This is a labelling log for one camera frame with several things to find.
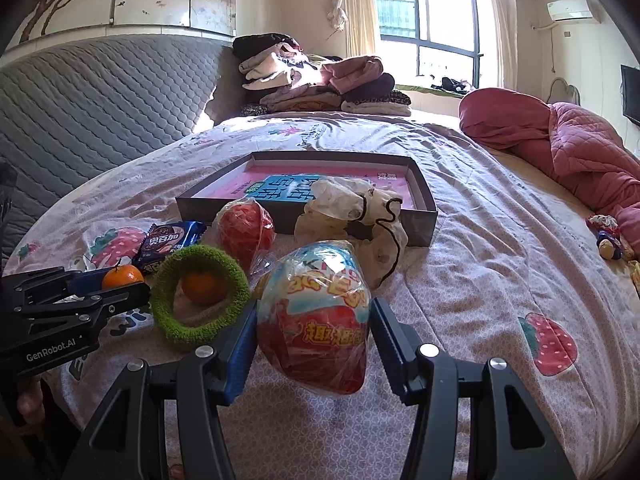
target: window frame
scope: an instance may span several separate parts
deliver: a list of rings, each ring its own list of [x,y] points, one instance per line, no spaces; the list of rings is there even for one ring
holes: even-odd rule
[[[411,43],[416,45],[416,67],[415,67],[415,75],[420,75],[420,47],[433,48],[435,50],[443,50],[445,52],[452,52],[453,54],[460,54],[462,56],[467,56],[473,59],[474,61],[474,72],[473,72],[473,81],[472,85],[476,88],[479,87],[480,84],[480,58],[482,54],[480,53],[480,23],[478,19],[478,0],[471,0],[471,12],[473,15],[474,22],[474,49],[465,50],[464,48],[458,48],[456,46],[445,45],[442,43],[435,43],[431,40],[422,40],[420,33],[420,5],[419,0],[414,0],[415,2],[415,38],[408,38],[405,36],[393,36],[389,34],[380,34],[380,39],[383,41],[397,41],[399,43]],[[427,0],[427,13],[429,12],[429,0]]]

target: bolt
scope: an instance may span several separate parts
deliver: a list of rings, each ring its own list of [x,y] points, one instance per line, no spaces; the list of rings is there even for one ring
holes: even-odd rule
[[[211,348],[209,345],[198,346],[196,348],[196,355],[201,358],[210,357],[213,355],[213,348]]]
[[[129,372],[137,372],[142,370],[144,366],[145,362],[142,359],[133,359],[133,361],[127,363],[127,370],[129,370]]]
[[[427,343],[420,345],[420,353],[425,357],[436,357],[440,353],[440,349],[436,345]]]
[[[504,370],[507,367],[507,361],[501,357],[492,357],[489,360],[489,364],[491,368],[495,368],[496,370]]]

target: quilted gray headboard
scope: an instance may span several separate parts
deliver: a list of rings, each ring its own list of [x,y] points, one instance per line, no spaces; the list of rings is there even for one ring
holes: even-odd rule
[[[225,43],[155,34],[67,43],[1,68],[0,158],[18,171],[3,259],[82,183],[188,136],[216,87],[216,119],[238,115],[241,80]]]

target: green ring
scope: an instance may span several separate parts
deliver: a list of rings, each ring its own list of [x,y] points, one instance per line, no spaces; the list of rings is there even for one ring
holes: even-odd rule
[[[174,296],[180,277],[186,272],[209,270],[222,274],[231,284],[230,303],[216,319],[202,326],[185,326],[174,317]],[[218,331],[238,319],[249,300],[249,284],[236,261],[224,251],[204,245],[184,247],[170,254],[162,263],[151,288],[154,322],[164,336],[180,348],[209,343]]]

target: open box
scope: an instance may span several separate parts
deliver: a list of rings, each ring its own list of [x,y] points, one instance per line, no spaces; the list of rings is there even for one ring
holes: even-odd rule
[[[311,184],[322,176],[357,177],[391,186],[402,196],[400,221],[409,246],[428,247],[438,217],[418,165],[408,156],[359,152],[254,152],[176,197],[183,220],[211,223],[231,200],[253,196],[269,211],[276,232],[293,234]]]

